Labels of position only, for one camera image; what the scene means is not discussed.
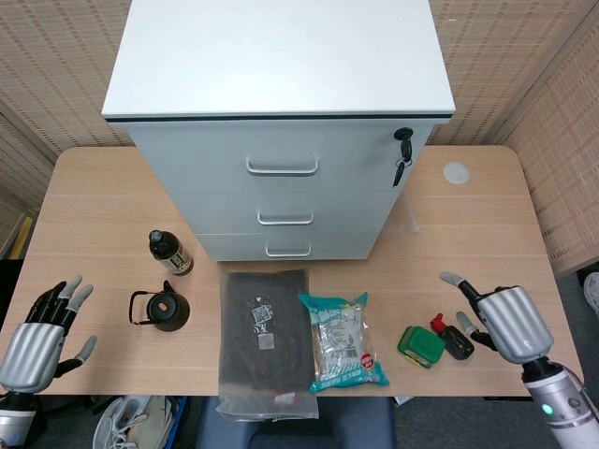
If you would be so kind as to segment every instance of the bottle label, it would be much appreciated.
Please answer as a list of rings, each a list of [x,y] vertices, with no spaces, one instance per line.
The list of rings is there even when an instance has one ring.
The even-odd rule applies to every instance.
[[[182,245],[179,245],[179,250],[169,259],[162,261],[167,268],[174,274],[185,272],[191,265],[191,256]]]

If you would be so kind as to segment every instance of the robotic hand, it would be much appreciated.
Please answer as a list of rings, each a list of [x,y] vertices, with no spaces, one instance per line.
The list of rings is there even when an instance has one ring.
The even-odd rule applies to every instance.
[[[497,287],[481,295],[457,274],[443,272],[439,277],[461,290],[489,333],[480,332],[460,311],[456,316],[464,331],[506,361],[522,366],[522,381],[560,446],[599,449],[597,411],[576,374],[547,358],[553,337],[526,290]]]
[[[85,285],[73,296],[80,283],[81,276],[76,276],[43,293],[12,336],[0,366],[0,384],[8,391],[0,400],[2,447],[25,443],[37,411],[34,394],[48,388],[53,378],[83,365],[95,348],[92,336],[74,358],[59,363],[79,308],[94,290]]]

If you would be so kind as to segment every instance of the green container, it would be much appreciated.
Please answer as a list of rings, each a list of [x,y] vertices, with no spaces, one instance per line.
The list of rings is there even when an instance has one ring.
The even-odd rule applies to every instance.
[[[421,326],[409,326],[403,332],[397,350],[410,361],[430,368],[439,361],[446,343]]]

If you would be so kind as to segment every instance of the round hole cover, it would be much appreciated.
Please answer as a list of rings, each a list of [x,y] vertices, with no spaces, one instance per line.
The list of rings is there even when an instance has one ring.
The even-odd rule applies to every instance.
[[[470,179],[470,170],[461,162],[450,162],[443,167],[443,175],[452,184],[464,184]]]

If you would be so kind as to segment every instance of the white filing cabinet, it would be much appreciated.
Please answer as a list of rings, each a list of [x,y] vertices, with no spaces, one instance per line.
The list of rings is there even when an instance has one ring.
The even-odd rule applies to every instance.
[[[426,0],[134,0],[103,115],[211,257],[279,260],[367,257],[453,111]]]

